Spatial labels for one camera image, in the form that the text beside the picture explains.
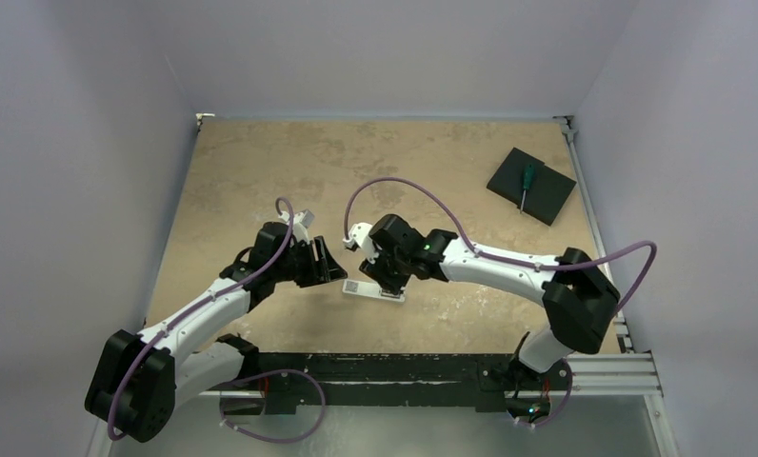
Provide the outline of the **white remote control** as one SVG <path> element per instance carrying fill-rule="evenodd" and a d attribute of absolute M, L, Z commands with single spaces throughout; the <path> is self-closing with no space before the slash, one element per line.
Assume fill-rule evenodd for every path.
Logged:
<path fill-rule="evenodd" d="M 385 300 L 395 303 L 404 303 L 406 301 L 406 295 L 404 292 L 400 294 L 392 294 L 382 289 L 377 283 L 368 281 L 347 279 L 342 287 L 342 292 L 347 295 Z"/>

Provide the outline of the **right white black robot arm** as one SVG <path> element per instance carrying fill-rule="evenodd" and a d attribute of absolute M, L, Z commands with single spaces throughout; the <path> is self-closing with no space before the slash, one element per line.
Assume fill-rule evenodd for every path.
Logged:
<path fill-rule="evenodd" d="M 589 258 L 577 248 L 561 255 L 523 254 L 467 242 L 445 229 L 422 234 L 396 214 L 352 225 L 344 246 L 362 253 L 361 272 L 391 295 L 403 294 L 417 278 L 493 288 L 541 307 L 546 326 L 525 337 L 509 363 L 521 387 L 535 386 L 572 353 L 598 353 L 620 300 L 598 267 L 582 266 Z"/>

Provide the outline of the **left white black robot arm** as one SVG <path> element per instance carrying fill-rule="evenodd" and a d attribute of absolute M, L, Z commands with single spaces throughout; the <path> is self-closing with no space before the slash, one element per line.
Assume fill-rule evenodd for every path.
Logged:
<path fill-rule="evenodd" d="M 175 409 L 209 387 L 257 385 L 269 392 L 272 377 L 290 368 L 263 371 L 259 349 L 229 334 L 201 350 L 219 329 L 270 297 L 277 284 L 308 288 L 341 281 L 347 271 L 321 236 L 294 234 L 291 223 L 269 222 L 252 246 L 242 249 L 196 299 L 137 333 L 118 330 L 105 343 L 88 389 L 85 409 L 104 420 L 112 441 L 145 443 Z"/>

